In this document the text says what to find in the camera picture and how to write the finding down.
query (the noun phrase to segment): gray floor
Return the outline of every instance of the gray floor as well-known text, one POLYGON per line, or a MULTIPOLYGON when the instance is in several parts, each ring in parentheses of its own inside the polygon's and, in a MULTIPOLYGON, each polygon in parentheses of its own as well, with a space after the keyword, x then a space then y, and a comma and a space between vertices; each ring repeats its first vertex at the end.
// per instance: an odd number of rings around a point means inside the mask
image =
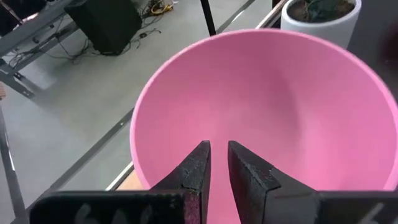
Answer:
MULTIPOLYGON (((211 0, 216 27, 245 2, 211 0)), ((270 9, 271 0, 256 0, 226 30, 253 28, 270 9)), ((138 49, 133 45, 118 57, 84 57, 78 65, 72 65, 67 60, 42 56, 21 71, 42 89, 33 100, 7 88, 8 96, 1 104, 26 206, 134 107, 142 87, 162 63, 208 37, 199 0, 179 1, 175 10, 145 30, 153 28, 162 33, 149 35, 141 40, 138 49)), ((62 44, 75 54, 85 39, 79 30, 62 44)), ((59 46, 49 53, 65 56, 59 46)), ((131 161, 128 127, 63 189, 105 189, 131 161)), ((0 224, 8 224, 14 218, 2 166, 0 217, 0 224)))

